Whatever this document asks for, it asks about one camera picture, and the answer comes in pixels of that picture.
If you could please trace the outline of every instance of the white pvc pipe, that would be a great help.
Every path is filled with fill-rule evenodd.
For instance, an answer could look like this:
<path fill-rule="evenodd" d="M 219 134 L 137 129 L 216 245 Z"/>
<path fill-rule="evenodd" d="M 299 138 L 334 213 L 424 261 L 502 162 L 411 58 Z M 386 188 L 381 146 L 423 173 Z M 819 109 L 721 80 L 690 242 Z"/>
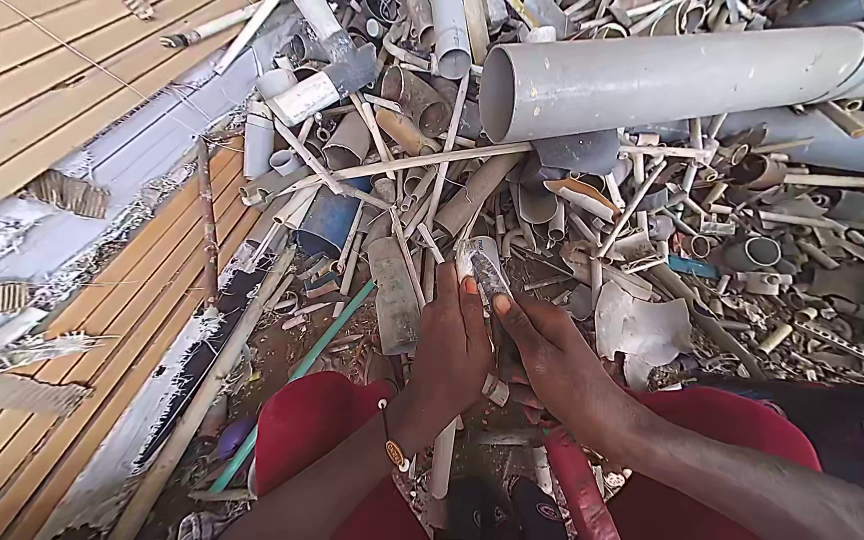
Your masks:
<path fill-rule="evenodd" d="M 256 14 L 259 8 L 262 7 L 262 2 L 252 4 L 250 6 L 236 9 L 231 13 L 226 13 L 219 18 L 212 19 L 193 30 L 184 31 L 182 33 L 174 33 L 172 35 L 162 35 L 158 42 L 165 47 L 188 47 L 202 40 L 214 36 L 222 30 L 230 28 L 246 19 L 250 19 Z"/>
<path fill-rule="evenodd" d="M 459 417 L 435 438 L 432 447 L 432 471 L 429 472 L 429 492 L 436 499 L 444 499 L 449 494 L 449 476 L 452 470 L 452 451 L 455 448 L 455 428 Z"/>
<path fill-rule="evenodd" d="M 222 75 L 227 69 L 229 69 L 229 66 L 231 66 L 233 61 L 239 56 L 239 53 L 245 50 L 249 41 L 255 37 L 256 32 L 258 32 L 262 23 L 265 22 L 265 19 L 269 19 L 272 10 L 279 6 L 279 2 L 280 0 L 266 0 L 265 2 L 262 2 L 262 6 L 256 9 L 252 18 L 248 19 L 248 22 L 246 22 L 246 27 L 235 36 L 235 40 L 232 44 L 228 45 L 228 48 L 225 49 L 225 53 L 221 58 L 219 58 L 219 62 L 215 64 L 214 68 L 212 68 L 213 71 Z"/>
<path fill-rule="evenodd" d="M 335 84 L 323 71 L 271 98 L 268 103 L 275 116 L 290 128 L 342 99 Z"/>

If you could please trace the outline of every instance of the scrap pile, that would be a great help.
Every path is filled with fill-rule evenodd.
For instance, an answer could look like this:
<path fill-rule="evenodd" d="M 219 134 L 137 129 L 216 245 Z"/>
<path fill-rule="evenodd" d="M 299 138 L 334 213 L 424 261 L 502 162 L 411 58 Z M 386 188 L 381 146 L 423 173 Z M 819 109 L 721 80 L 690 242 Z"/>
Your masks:
<path fill-rule="evenodd" d="M 263 212 L 246 269 L 292 240 L 307 257 L 266 316 L 337 319 L 293 379 L 373 288 L 381 354 L 412 355 L 455 258 L 486 303 L 522 288 L 513 259 L 554 270 L 524 289 L 563 284 L 632 388 L 694 369 L 864 384 L 863 1 L 295 4 L 241 188 Z M 433 495 L 448 479 L 433 464 Z"/>

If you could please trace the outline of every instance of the pipe opening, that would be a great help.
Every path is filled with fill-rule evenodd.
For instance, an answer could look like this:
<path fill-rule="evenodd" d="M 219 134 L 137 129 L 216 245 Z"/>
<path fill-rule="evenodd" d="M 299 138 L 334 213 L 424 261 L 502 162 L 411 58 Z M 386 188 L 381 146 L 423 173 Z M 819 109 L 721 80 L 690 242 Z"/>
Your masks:
<path fill-rule="evenodd" d="M 438 58 L 438 73 L 446 79 L 461 79 L 473 67 L 473 57 L 462 49 L 445 51 Z"/>
<path fill-rule="evenodd" d="M 772 266 L 779 262 L 783 252 L 779 242 L 765 236 L 756 236 L 746 240 L 745 255 L 753 264 Z"/>
<path fill-rule="evenodd" d="M 508 53 L 496 47 L 486 56 L 479 86 L 479 114 L 490 141 L 505 140 L 516 104 L 516 74 Z"/>

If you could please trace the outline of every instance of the pvc pipe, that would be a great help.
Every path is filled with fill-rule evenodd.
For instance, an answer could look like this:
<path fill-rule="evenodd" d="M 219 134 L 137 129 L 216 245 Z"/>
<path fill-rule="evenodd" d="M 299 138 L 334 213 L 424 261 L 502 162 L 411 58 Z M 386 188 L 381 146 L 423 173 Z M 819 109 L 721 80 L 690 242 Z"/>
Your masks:
<path fill-rule="evenodd" d="M 275 223 L 285 224 L 288 221 L 291 215 L 294 215 L 299 209 L 308 203 L 312 204 L 312 199 L 315 198 L 316 192 L 319 191 L 318 185 L 313 185 L 311 187 L 304 187 L 301 190 L 295 191 L 292 195 L 292 198 L 289 199 L 289 202 L 286 202 L 282 208 L 275 213 L 274 220 Z"/>
<path fill-rule="evenodd" d="M 405 0 L 405 13 L 412 23 L 415 39 L 431 50 L 435 44 L 435 29 L 432 26 L 432 5 L 429 0 Z"/>
<path fill-rule="evenodd" d="M 295 152 L 285 149 L 273 152 L 269 157 L 269 166 L 283 177 L 303 168 L 305 164 Z"/>
<path fill-rule="evenodd" d="M 864 22 L 496 45 L 479 104 L 507 142 L 862 95 Z"/>
<path fill-rule="evenodd" d="M 262 99 L 268 101 L 299 83 L 296 74 L 288 69 L 270 69 L 255 82 Z"/>
<path fill-rule="evenodd" d="M 864 0 L 812 0 L 775 19 L 770 28 L 830 26 L 864 20 Z"/>
<path fill-rule="evenodd" d="M 325 155 L 328 168 L 347 169 L 361 166 L 366 154 L 372 148 L 372 138 L 369 126 L 358 112 L 350 112 L 342 117 L 339 127 L 335 129 L 321 153 Z"/>
<path fill-rule="evenodd" d="M 215 67 L 212 68 L 212 71 L 215 71 L 218 75 L 222 75 L 227 69 L 229 69 L 229 66 L 231 66 L 233 61 L 239 56 L 239 53 L 245 50 L 246 45 L 249 44 L 249 41 L 256 35 L 258 29 L 262 26 L 262 23 L 265 22 L 265 19 L 269 19 L 272 10 L 279 6 L 279 2 L 280 0 L 266 0 L 265 2 L 262 2 L 262 6 L 259 6 L 252 17 L 248 19 L 248 22 L 246 22 L 245 28 L 235 36 L 234 41 L 228 45 L 227 49 L 225 49 L 225 52 L 222 54 L 222 57 L 219 58 Z"/>
<path fill-rule="evenodd" d="M 393 65 L 382 76 L 382 97 L 398 103 L 418 130 L 434 138 L 449 129 L 450 105 L 425 80 Z"/>
<path fill-rule="evenodd" d="M 473 66 L 466 8 L 462 0 L 432 0 L 432 22 L 435 25 L 438 74 L 446 79 L 462 79 Z"/>
<path fill-rule="evenodd" d="M 369 179 L 365 177 L 350 179 L 347 183 L 356 190 L 372 190 Z M 295 230 L 295 242 L 308 255 L 325 252 L 330 259 L 339 260 L 361 206 L 360 201 L 320 189 L 309 205 L 301 225 Z"/>
<path fill-rule="evenodd" d="M 258 101 L 248 102 L 242 176 L 249 180 L 272 170 L 269 157 L 276 137 L 276 125 L 270 116 L 269 107 L 265 104 Z"/>
<path fill-rule="evenodd" d="M 252 4 L 250 6 L 236 9 L 231 13 L 226 13 L 219 18 L 212 19 L 205 24 L 199 25 L 196 28 L 184 31 L 182 33 L 174 33 L 172 35 L 162 35 L 158 42 L 163 47 L 188 47 L 202 40 L 214 36 L 222 30 L 230 28 L 246 19 L 251 19 L 256 14 L 262 3 Z"/>
<path fill-rule="evenodd" d="M 738 272 L 762 270 L 778 263 L 782 256 L 782 246 L 768 236 L 754 236 L 723 251 L 726 265 Z"/>

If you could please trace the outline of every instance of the broken pipe piece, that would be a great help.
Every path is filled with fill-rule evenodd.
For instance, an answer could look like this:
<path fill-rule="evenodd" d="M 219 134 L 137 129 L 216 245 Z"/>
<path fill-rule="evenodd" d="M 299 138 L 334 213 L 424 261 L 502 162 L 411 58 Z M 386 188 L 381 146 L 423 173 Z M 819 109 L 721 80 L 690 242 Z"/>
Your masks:
<path fill-rule="evenodd" d="M 361 166 L 371 147 L 372 137 L 365 120 L 358 112 L 350 112 L 342 117 L 339 127 L 321 148 L 321 153 L 325 155 L 328 168 L 348 169 Z"/>
<path fill-rule="evenodd" d="M 496 189 L 505 175 L 522 158 L 523 153 L 494 155 L 475 171 L 463 189 L 445 204 L 435 216 L 435 222 L 453 237 L 459 234 L 473 217 L 486 197 Z"/>
<path fill-rule="evenodd" d="M 368 177 L 347 179 L 345 183 L 366 193 L 372 190 Z M 336 195 L 328 189 L 318 190 L 305 219 L 295 231 L 295 242 L 306 254 L 325 253 L 330 259 L 338 260 L 360 203 L 355 197 Z"/>
<path fill-rule="evenodd" d="M 435 45 L 435 29 L 432 26 L 432 4 L 429 0 L 405 0 L 405 13 L 412 23 L 415 39 L 426 49 Z"/>
<path fill-rule="evenodd" d="M 382 77 L 382 97 L 402 107 L 402 113 L 412 118 L 418 130 L 434 138 L 449 129 L 452 107 L 432 86 L 397 65 Z"/>
<path fill-rule="evenodd" d="M 276 126 L 272 119 L 268 105 L 259 101 L 248 102 L 242 176 L 249 180 L 272 170 L 269 157 L 272 155 L 273 139 L 276 136 Z"/>
<path fill-rule="evenodd" d="M 399 242 L 390 236 L 368 244 L 368 267 L 378 285 L 375 314 L 382 354 L 412 353 L 419 341 L 419 302 Z"/>
<path fill-rule="evenodd" d="M 864 96 L 864 22 L 500 44 L 479 96 L 493 142 Z"/>
<path fill-rule="evenodd" d="M 442 146 L 435 139 L 423 135 L 415 122 L 405 114 L 380 106 L 375 112 L 375 123 L 413 158 L 428 156 L 442 150 Z"/>
<path fill-rule="evenodd" d="M 603 129 L 532 141 L 541 164 L 587 174 L 607 175 L 618 162 L 618 133 Z"/>
<path fill-rule="evenodd" d="M 766 236 L 754 236 L 728 246 L 723 252 L 726 264 L 738 272 L 755 272 L 772 266 L 782 258 L 779 242 Z"/>

